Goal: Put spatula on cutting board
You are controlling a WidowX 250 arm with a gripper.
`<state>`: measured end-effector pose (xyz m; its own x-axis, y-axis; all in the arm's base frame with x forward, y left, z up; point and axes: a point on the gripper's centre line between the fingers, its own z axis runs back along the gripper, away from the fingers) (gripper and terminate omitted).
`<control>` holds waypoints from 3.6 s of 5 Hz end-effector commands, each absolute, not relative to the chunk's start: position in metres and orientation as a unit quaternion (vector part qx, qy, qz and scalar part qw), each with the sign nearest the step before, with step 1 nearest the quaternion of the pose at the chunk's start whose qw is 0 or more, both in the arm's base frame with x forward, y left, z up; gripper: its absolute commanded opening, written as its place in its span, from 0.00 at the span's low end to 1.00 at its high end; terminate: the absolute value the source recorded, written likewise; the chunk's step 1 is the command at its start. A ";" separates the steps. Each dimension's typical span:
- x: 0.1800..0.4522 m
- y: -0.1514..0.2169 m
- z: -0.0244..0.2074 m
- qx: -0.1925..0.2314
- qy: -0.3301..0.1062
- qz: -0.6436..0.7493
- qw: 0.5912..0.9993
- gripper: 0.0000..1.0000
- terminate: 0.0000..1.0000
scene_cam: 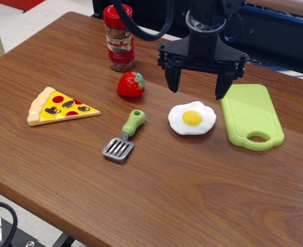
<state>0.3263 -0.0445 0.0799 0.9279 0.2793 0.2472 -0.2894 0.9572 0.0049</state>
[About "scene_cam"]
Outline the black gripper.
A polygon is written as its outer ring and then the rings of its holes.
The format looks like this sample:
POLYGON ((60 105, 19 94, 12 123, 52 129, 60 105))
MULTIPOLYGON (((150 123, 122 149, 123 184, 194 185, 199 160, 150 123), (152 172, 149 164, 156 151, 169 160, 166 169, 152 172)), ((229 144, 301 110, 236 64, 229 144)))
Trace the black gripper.
POLYGON ((174 93, 179 89, 182 69, 218 74, 215 95, 216 100, 220 100, 234 78, 243 77, 249 55, 221 40, 226 18, 213 14, 211 20, 215 23, 207 25, 197 17, 192 11, 186 14, 189 36, 157 44, 157 65, 165 69, 168 88, 174 93))

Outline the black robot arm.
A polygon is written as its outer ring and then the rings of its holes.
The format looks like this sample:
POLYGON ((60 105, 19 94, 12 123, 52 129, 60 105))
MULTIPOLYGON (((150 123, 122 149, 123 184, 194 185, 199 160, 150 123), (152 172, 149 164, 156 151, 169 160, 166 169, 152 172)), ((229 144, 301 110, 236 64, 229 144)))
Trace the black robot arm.
POLYGON ((165 71, 168 88, 177 92, 183 69, 216 74, 216 99, 222 99, 234 80, 243 77, 249 55, 220 37, 227 20, 245 1, 190 1, 186 14, 189 36, 157 45, 158 65, 165 71))

